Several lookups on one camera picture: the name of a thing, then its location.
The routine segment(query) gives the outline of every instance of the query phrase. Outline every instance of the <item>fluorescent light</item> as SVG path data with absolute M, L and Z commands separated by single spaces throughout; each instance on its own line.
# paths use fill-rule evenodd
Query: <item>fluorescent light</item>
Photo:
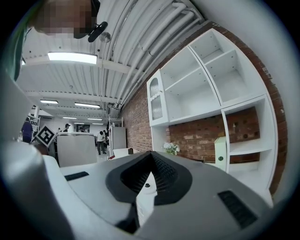
M 86 104 L 86 103 L 75 103 L 76 106 L 82 106 L 82 107 L 94 107 L 94 108 L 100 108 L 99 105 L 95 104 Z
M 41 103 L 51 103 L 51 104 L 58 104 L 58 101 L 55 100 L 40 100 Z
M 102 121 L 101 118 L 88 118 L 88 120 L 97 120 L 97 121 Z
M 76 52 L 49 52 L 48 57 L 50 61 L 75 61 L 75 62 L 86 62 L 91 64 L 97 63 L 97 55 L 83 54 Z

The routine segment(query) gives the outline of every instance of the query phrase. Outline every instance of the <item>red brick wall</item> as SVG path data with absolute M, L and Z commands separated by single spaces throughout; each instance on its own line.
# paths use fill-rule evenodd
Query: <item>red brick wall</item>
M 138 129 L 137 126 L 134 126 L 133 122 L 130 121 L 130 119 L 133 119 L 132 116 L 130 116 L 129 112 L 131 114 L 138 115 L 139 118 L 143 119 L 144 121 L 149 121 L 148 116 L 148 106 L 147 101 L 145 100 L 145 104 L 143 104 L 143 107 L 133 107 L 134 105 L 139 105 L 138 101 L 140 101 L 141 97 L 137 97 L 137 95 L 143 95 L 144 98 L 147 98 L 147 91 L 146 91 L 146 82 L 149 80 L 149 78 L 158 70 L 160 69 L 165 63 L 167 63 L 174 55 L 176 55 L 182 48 L 184 48 L 186 45 L 188 45 L 190 42 L 192 42 L 194 39 L 199 37 L 201 34 L 206 32 L 207 30 L 214 28 L 215 30 L 222 33 L 224 36 L 226 36 L 229 40 L 231 40 L 234 44 L 237 45 L 238 48 L 241 49 L 241 51 L 249 58 L 249 60 L 253 63 L 254 67 L 262 77 L 262 80 L 264 81 L 268 92 L 270 94 L 271 100 L 273 102 L 273 106 L 275 109 L 275 115 L 277 119 L 277 128 L 278 128 L 278 157 L 277 157 L 277 164 L 276 169 L 273 177 L 273 181 L 270 187 L 271 194 L 275 193 L 279 181 L 281 179 L 282 172 L 284 170 L 285 161 L 286 161 L 286 153 L 287 153 L 287 125 L 285 121 L 285 114 L 284 114 L 284 108 L 282 105 L 282 101 L 280 98 L 280 94 L 277 90 L 277 87 L 271 82 L 271 75 L 268 73 L 268 70 L 264 66 L 264 64 L 259 60 L 259 58 L 255 55 L 255 53 L 247 46 L 245 45 L 238 37 L 236 37 L 231 32 L 227 31 L 226 29 L 222 28 L 221 26 L 210 22 L 206 24 L 204 27 L 199 29 L 197 32 L 193 33 L 190 37 L 188 37 L 181 45 L 179 45 L 171 54 L 169 54 L 154 70 L 151 74 L 149 74 L 148 78 L 145 80 L 143 85 L 140 87 L 140 91 L 136 93 L 133 98 L 131 99 L 130 103 L 122 110 L 122 116 L 125 118 L 125 122 L 127 125 L 127 128 L 129 129 L 127 131 L 128 137 L 127 137 L 127 144 L 129 147 L 134 147 L 135 149 L 145 149 L 150 150 L 151 148 L 151 142 L 143 143 L 144 139 L 140 138 L 147 138 L 150 137 L 150 127 L 146 126 L 146 124 L 143 126 L 145 129 L 141 131 Z M 138 113 L 134 113 L 134 111 L 138 112 L 144 112 L 144 115 L 141 116 Z
M 124 118 L 127 147 L 138 151 L 152 150 L 146 85 L 129 101 L 120 117 Z
M 255 108 L 226 116 L 231 143 L 257 139 L 259 124 Z M 169 126 L 170 141 L 179 145 L 179 156 L 197 161 L 215 162 L 214 141 L 225 136 L 222 115 Z M 247 154 L 230 158 L 230 163 L 259 160 L 259 154 Z

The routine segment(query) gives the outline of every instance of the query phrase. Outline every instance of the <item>white refrigerator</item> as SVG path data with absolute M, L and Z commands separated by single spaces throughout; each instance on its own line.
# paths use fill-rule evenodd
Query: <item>white refrigerator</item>
M 113 155 L 114 149 L 126 148 L 126 128 L 113 127 L 109 128 L 109 153 Z

